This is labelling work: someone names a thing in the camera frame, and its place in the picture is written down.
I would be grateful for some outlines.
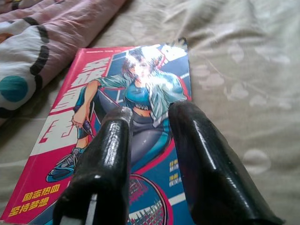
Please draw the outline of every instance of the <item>white bedsheet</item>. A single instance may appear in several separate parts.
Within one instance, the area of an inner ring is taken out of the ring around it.
[[[225,135],[287,225],[300,212],[300,1],[129,0],[91,47],[185,36],[192,99]],[[63,82],[0,129],[0,213]]]

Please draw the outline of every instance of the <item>blanket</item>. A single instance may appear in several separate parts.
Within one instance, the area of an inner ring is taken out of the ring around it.
[[[28,9],[1,14],[0,125],[65,68],[123,2],[44,0]]]

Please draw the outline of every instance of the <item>teal dot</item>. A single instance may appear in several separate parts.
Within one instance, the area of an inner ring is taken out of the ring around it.
[[[26,96],[27,91],[27,82],[20,76],[7,76],[0,81],[0,93],[7,101],[21,101]]]

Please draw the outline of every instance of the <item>manga cover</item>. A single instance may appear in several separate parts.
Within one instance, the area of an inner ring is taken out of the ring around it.
[[[177,100],[191,100],[185,39],[79,50],[1,220],[51,225],[78,158],[121,105],[134,114],[127,225],[194,224],[168,119]]]

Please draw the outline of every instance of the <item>blue sneaker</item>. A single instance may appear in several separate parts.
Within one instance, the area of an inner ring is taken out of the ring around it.
[[[74,172],[78,158],[83,154],[85,148],[73,148],[72,152],[64,156],[56,166],[48,173],[47,182],[56,182],[71,176]]]

